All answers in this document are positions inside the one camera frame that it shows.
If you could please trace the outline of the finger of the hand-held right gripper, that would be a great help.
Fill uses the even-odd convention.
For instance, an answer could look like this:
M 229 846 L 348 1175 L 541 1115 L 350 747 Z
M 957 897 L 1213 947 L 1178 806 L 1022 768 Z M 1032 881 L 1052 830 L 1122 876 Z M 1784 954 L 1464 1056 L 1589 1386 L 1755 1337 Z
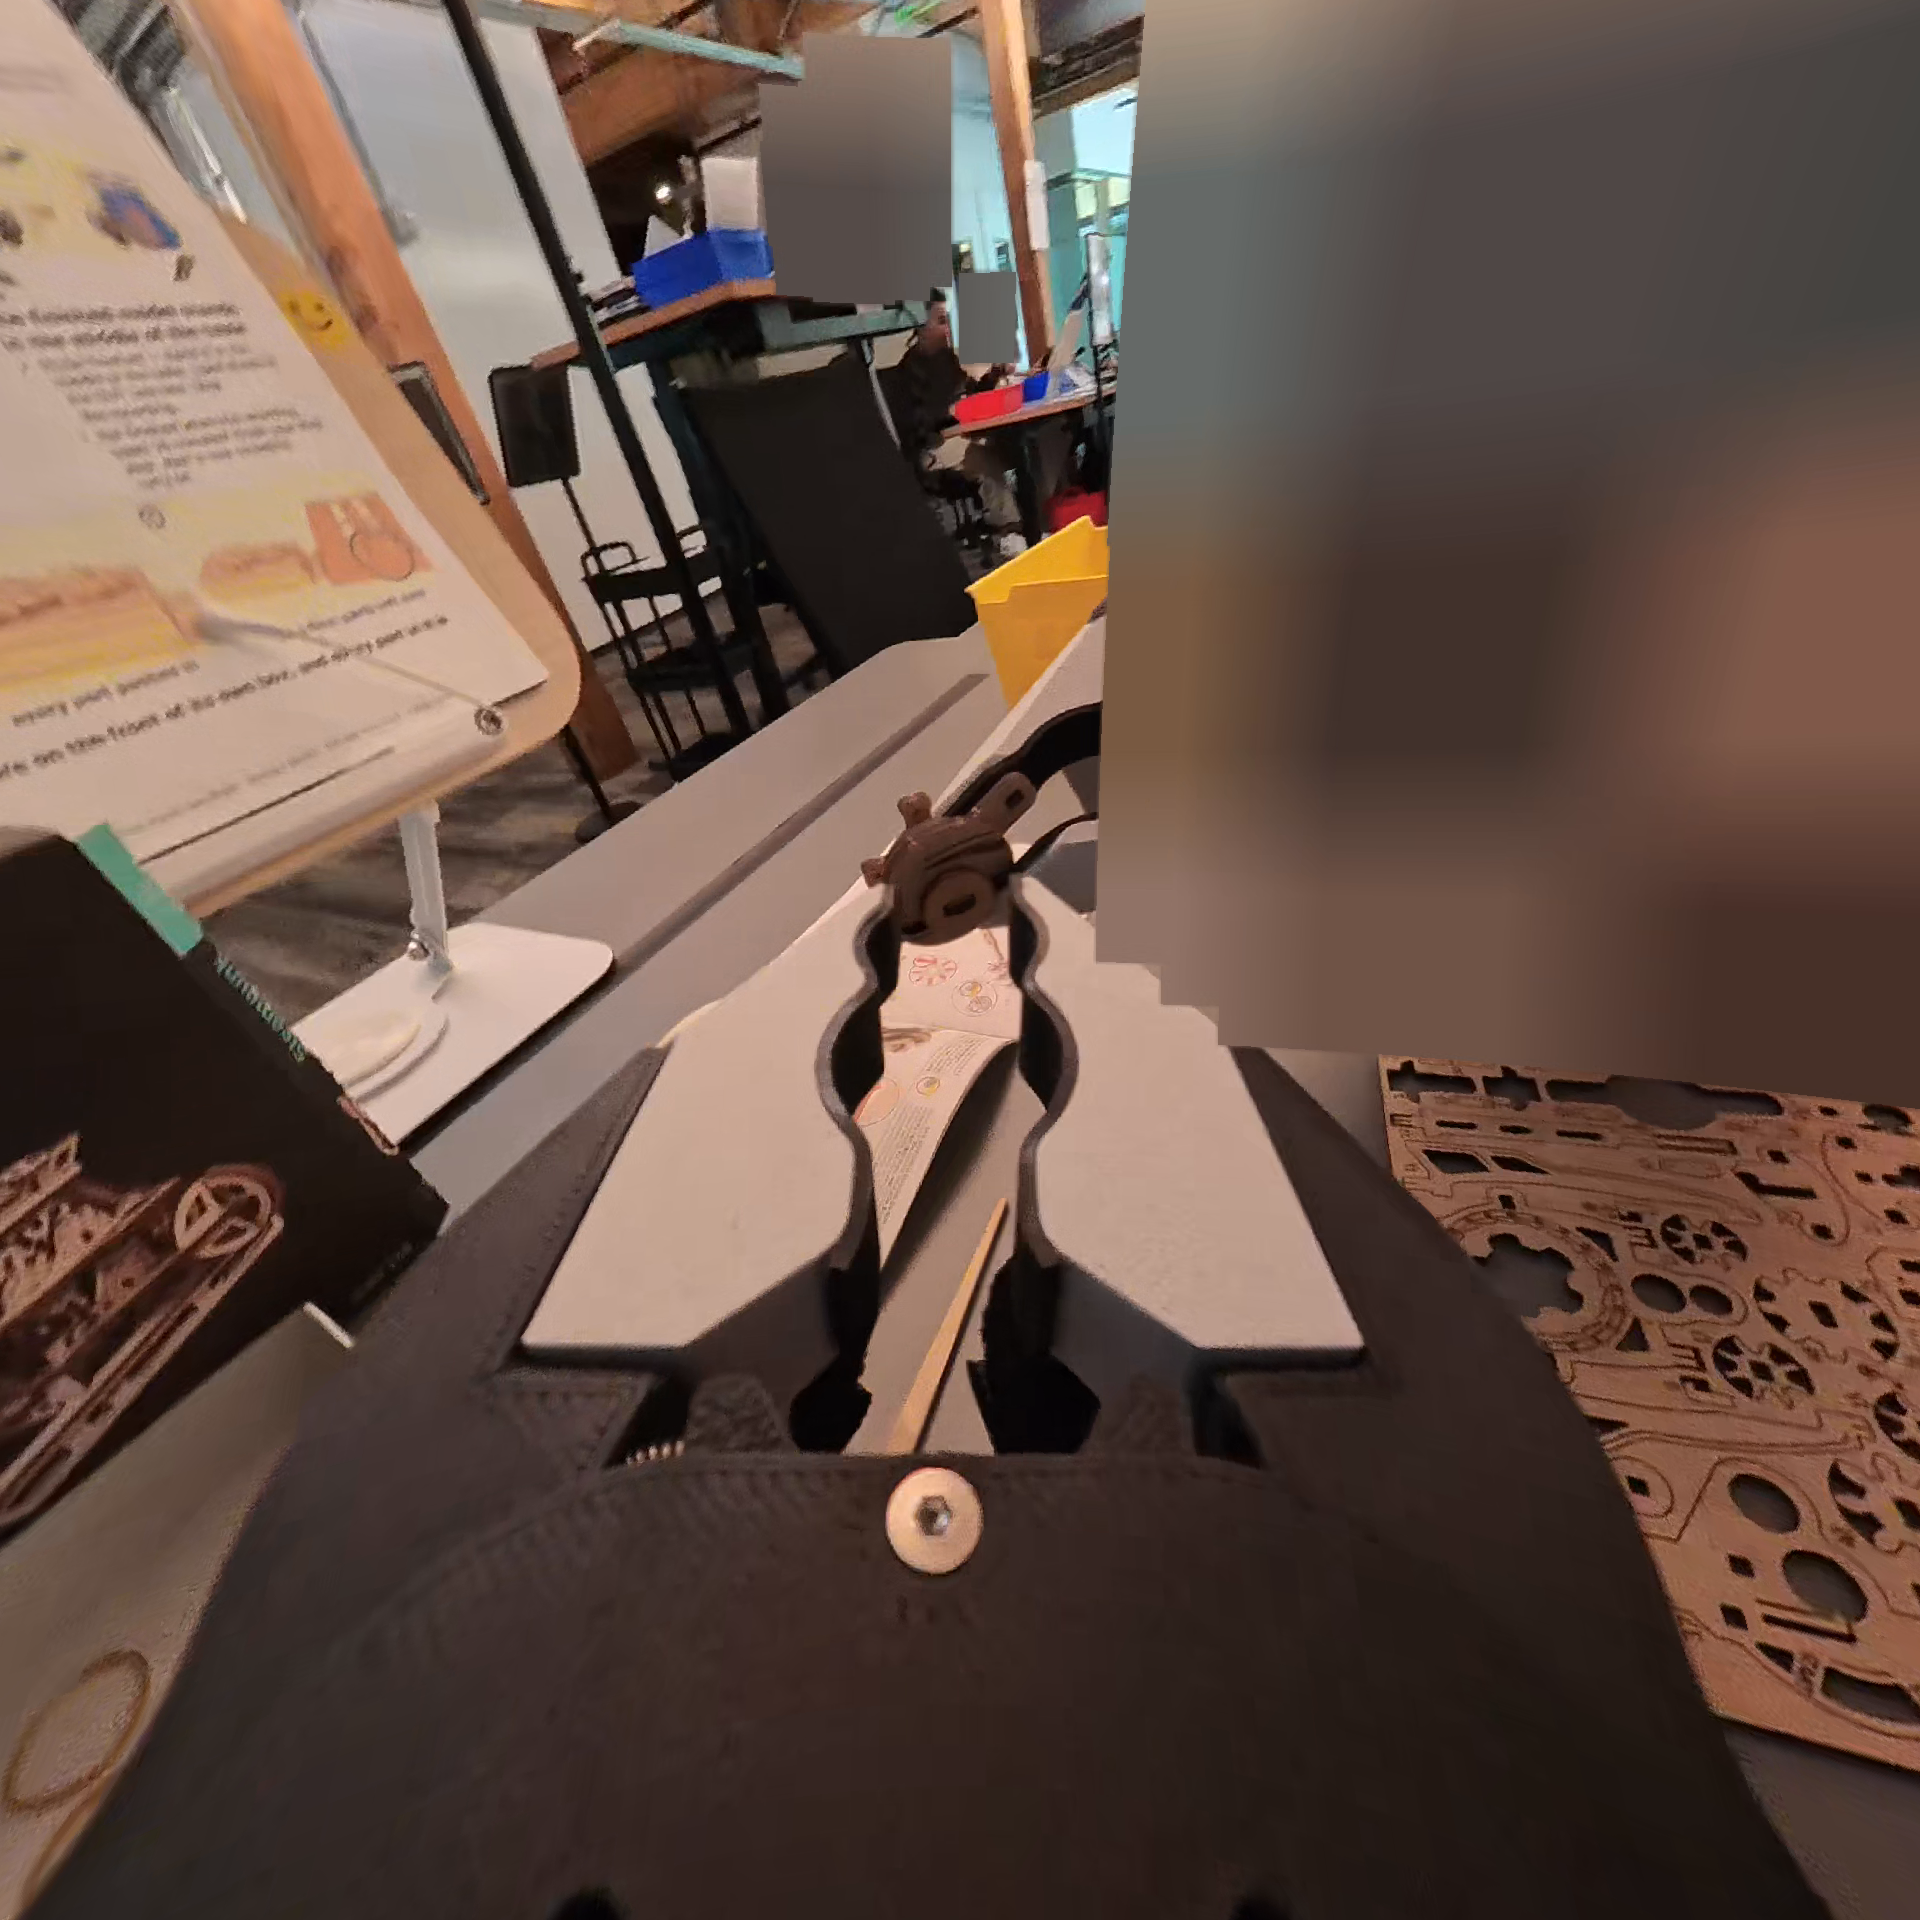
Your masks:
M 949 785 L 940 798 L 940 816 L 968 814 L 1010 775 L 1040 794 L 1069 768 L 1096 761 L 1099 737 L 1101 622 L 1090 622 L 1040 672 L 965 774 Z
M 1050 891 L 1083 928 L 1096 912 L 1096 818 L 1069 818 L 1015 851 L 1015 886 Z

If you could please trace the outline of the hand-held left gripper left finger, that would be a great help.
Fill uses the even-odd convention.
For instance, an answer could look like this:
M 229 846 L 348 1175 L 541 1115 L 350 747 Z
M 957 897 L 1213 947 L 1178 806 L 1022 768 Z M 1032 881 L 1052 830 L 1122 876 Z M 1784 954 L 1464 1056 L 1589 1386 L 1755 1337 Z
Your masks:
M 520 1332 L 531 1359 L 749 1376 L 800 1444 L 845 1443 L 880 1303 L 853 1112 L 883 1067 L 891 905 L 845 895 L 683 1024 Z

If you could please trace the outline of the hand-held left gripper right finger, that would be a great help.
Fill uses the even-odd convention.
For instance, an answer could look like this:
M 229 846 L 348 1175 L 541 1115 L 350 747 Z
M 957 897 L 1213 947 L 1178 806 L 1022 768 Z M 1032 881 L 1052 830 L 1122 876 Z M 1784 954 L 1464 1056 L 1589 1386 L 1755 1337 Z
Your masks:
M 1359 1323 L 1232 1055 L 1043 881 L 1015 881 L 1015 1240 L 968 1366 L 996 1455 L 1069 1455 L 1144 1382 L 1199 1411 L 1234 1376 L 1351 1370 Z

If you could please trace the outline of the wooden model assembly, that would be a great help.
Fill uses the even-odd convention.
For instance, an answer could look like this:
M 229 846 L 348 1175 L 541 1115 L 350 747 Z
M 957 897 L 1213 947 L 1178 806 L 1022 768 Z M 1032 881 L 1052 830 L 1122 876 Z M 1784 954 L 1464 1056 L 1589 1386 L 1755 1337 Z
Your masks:
M 949 945 L 988 921 L 1016 865 L 1006 835 L 1032 798 L 1032 786 L 1010 775 L 957 814 L 938 814 L 923 791 L 899 800 L 901 833 L 860 872 L 888 895 L 901 943 Z

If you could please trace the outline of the laser-cut wooden parts sheet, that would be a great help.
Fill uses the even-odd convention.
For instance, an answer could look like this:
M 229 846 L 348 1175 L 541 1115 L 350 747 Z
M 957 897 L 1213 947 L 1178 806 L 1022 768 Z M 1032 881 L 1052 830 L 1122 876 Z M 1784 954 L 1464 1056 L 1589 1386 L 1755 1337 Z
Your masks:
M 1402 1186 L 1524 1310 L 1595 1428 L 1717 1715 L 1918 1764 L 1916 1104 L 1383 1056 Z

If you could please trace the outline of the yellow plastic bin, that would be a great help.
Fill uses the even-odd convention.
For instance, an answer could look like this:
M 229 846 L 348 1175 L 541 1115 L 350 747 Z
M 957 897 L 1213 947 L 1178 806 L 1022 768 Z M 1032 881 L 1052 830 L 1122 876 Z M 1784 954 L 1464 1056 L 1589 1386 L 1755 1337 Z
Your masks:
M 1108 578 L 1108 530 L 1076 519 L 967 587 L 1010 708 L 1103 608 Z

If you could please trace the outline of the illustrated instruction booklet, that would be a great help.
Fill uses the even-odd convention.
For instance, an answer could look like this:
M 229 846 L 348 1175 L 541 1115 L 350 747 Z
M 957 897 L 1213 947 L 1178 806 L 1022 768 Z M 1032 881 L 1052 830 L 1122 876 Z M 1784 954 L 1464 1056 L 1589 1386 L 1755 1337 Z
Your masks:
M 891 1256 L 972 1087 L 1016 1043 L 1019 1026 L 1004 927 L 950 945 L 901 947 L 895 990 L 880 1006 L 880 1079 L 855 1112 L 870 1151 L 880 1260 Z

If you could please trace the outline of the black leaning panel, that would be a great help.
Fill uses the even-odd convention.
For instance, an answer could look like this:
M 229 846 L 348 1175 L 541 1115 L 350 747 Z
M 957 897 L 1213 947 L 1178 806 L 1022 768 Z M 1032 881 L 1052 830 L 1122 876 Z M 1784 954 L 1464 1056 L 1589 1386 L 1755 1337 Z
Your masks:
M 834 678 L 975 624 L 965 563 L 860 355 L 680 395 L 694 440 Z

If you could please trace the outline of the tapered wooden stick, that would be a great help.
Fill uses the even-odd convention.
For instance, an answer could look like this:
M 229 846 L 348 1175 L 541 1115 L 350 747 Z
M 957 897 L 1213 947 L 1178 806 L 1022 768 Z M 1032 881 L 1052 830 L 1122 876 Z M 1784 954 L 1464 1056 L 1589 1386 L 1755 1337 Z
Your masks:
M 962 1343 L 967 1337 L 975 1296 L 988 1281 L 989 1263 L 996 1251 L 1002 1231 L 1010 1211 L 1007 1199 L 998 1199 L 984 1232 L 980 1234 L 972 1260 L 950 1296 L 940 1327 L 919 1362 L 919 1371 L 906 1392 L 901 1411 L 885 1434 L 880 1451 L 886 1457 L 916 1455 L 927 1438 L 933 1415 L 944 1395 L 946 1382 L 952 1371 Z

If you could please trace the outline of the teal framed workbench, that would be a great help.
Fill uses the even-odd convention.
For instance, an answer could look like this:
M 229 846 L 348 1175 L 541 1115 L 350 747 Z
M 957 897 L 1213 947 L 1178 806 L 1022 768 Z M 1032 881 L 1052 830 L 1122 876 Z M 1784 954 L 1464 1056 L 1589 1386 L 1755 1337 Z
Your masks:
M 770 279 L 731 279 L 685 299 L 612 320 L 599 331 L 612 370 L 671 368 L 690 358 L 725 366 L 790 353 L 869 346 L 909 334 L 923 303 L 828 304 L 786 297 Z

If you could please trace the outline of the blue plastic bin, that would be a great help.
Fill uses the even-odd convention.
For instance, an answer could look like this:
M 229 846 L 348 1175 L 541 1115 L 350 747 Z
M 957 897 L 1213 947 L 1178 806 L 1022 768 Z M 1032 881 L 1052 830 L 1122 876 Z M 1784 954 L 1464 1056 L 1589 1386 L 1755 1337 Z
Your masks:
M 630 266 L 630 288 L 650 310 L 664 310 L 734 284 L 770 281 L 775 262 L 766 228 L 706 228 Z

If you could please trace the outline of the black box on stand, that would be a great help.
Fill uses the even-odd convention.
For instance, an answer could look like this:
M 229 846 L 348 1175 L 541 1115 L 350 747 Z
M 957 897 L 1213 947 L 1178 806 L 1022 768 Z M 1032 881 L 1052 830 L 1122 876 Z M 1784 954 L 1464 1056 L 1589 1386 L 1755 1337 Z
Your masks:
M 510 490 L 566 487 L 583 476 L 566 366 L 491 368 L 487 391 Z

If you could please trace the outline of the black pole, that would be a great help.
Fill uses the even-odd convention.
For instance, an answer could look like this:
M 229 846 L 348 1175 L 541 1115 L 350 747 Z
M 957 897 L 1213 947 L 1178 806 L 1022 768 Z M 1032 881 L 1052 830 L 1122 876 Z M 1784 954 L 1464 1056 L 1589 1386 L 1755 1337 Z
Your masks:
M 752 734 L 757 734 L 789 711 L 789 688 L 760 622 L 749 561 L 741 553 L 739 543 L 726 528 L 712 530 L 701 519 L 687 524 L 690 537 L 683 539 L 685 524 L 669 511 L 639 426 L 600 346 L 583 281 L 565 250 L 565 235 L 543 193 L 535 158 L 528 154 L 511 116 L 511 105 L 501 86 L 478 15 L 467 2 L 445 2 L 442 11 L 456 42 L 499 154 L 508 166 L 514 195 L 533 228 L 547 273 L 566 311 L 574 355 L 562 359 L 560 366 L 566 366 L 568 385 L 574 378 L 587 378 L 592 385 L 599 414 L 608 423 L 608 440 L 627 473 L 627 491 L 636 497 L 638 512 L 645 518 L 646 539 L 639 544 L 639 556 L 668 568 L 668 580 L 679 593 L 679 622 L 703 647 L 711 660 L 717 658 L 716 643 L 722 631 L 749 644 L 752 664 L 741 678 L 741 688 L 748 698 Z

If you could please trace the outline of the white cardboard box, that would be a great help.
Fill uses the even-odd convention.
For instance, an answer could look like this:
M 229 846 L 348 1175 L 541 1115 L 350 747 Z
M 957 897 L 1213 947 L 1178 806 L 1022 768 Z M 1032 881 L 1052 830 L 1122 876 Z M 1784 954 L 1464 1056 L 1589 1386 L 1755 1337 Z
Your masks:
M 301 1307 L 3 1552 L 3 1915 L 22 1915 L 175 1681 L 237 1530 L 352 1337 Z

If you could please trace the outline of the wooden post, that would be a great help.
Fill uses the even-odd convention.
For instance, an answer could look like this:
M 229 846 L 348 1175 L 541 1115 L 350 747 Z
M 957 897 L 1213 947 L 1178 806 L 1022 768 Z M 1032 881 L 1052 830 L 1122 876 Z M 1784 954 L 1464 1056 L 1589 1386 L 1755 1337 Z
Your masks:
M 1053 314 L 1050 297 L 1046 186 L 1040 168 L 1024 8 L 975 2 L 988 71 L 998 169 L 1012 228 L 1012 262 L 1031 366 L 1050 359 Z
M 638 764 L 628 728 L 511 500 L 490 434 L 400 262 L 376 195 L 295 18 L 282 2 L 175 2 L 171 11 L 247 142 L 282 217 L 342 303 L 348 320 L 387 368 L 421 364 L 429 372 L 487 494 L 494 528 L 557 612 L 578 666 L 583 687 L 566 723 L 576 760 L 599 780 L 627 775 Z

